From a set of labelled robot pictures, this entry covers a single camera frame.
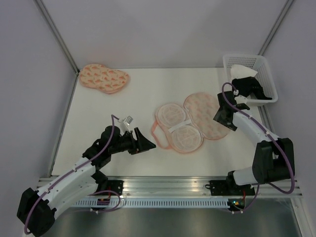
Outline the black bra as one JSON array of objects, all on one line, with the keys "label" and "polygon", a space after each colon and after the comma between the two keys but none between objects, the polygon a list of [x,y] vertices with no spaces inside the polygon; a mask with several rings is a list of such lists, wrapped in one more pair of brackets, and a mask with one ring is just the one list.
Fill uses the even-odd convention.
[{"label": "black bra", "polygon": [[232,85],[239,91],[239,94],[248,97],[251,94],[259,100],[272,100],[264,94],[263,87],[255,77],[246,77],[241,79],[233,79]]}]

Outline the floral mesh laundry bag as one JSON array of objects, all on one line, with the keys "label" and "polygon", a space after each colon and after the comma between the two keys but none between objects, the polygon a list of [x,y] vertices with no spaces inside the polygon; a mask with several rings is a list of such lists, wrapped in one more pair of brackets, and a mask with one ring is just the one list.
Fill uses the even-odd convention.
[{"label": "floral mesh laundry bag", "polygon": [[151,134],[162,149],[192,153],[204,140],[216,141],[229,134],[228,128],[213,119],[218,109],[218,99],[205,92],[189,95],[183,105],[164,104],[156,110]]}]

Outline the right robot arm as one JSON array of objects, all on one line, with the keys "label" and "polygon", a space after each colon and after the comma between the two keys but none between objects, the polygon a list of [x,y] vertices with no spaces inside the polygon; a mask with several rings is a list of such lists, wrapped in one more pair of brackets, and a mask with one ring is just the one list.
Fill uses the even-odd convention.
[{"label": "right robot arm", "polygon": [[237,195],[244,185],[272,184],[276,181],[291,180],[295,186],[294,147],[289,138],[280,138],[258,122],[245,104],[235,101],[233,92],[226,91],[217,95],[219,110],[214,120],[226,128],[242,131],[255,146],[252,165],[232,171],[231,180],[226,181],[226,191]]}]

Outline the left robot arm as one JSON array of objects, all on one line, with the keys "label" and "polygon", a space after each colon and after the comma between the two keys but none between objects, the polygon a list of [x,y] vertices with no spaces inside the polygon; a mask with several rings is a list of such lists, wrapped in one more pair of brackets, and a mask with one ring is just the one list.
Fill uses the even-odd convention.
[{"label": "left robot arm", "polygon": [[117,126],[106,127],[70,170],[45,186],[28,188],[22,193],[17,218],[24,224],[24,233],[40,237],[81,198],[105,194],[108,177],[101,168],[111,161],[112,155],[121,152],[136,155],[154,148],[156,145],[139,128],[121,134]]}]

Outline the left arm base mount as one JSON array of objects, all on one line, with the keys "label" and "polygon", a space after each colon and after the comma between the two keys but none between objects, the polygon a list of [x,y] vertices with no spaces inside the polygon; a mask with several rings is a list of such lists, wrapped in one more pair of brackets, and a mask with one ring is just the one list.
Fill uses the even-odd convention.
[{"label": "left arm base mount", "polygon": [[113,193],[104,192],[105,190],[110,190],[116,192],[118,195],[122,194],[123,181],[122,180],[109,180],[105,185],[98,186],[96,192],[97,196],[106,196],[104,198],[98,198],[97,205],[109,205],[112,198],[116,198],[117,195]]}]

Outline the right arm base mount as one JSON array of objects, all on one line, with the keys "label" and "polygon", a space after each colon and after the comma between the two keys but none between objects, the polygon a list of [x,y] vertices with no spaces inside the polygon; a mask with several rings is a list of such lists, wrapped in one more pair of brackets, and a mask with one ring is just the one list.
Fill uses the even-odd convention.
[{"label": "right arm base mount", "polygon": [[232,197],[232,196],[254,196],[255,190],[248,185],[230,185],[225,180],[210,180],[208,184],[205,184],[204,187],[210,190],[212,196],[223,196],[223,197]]}]

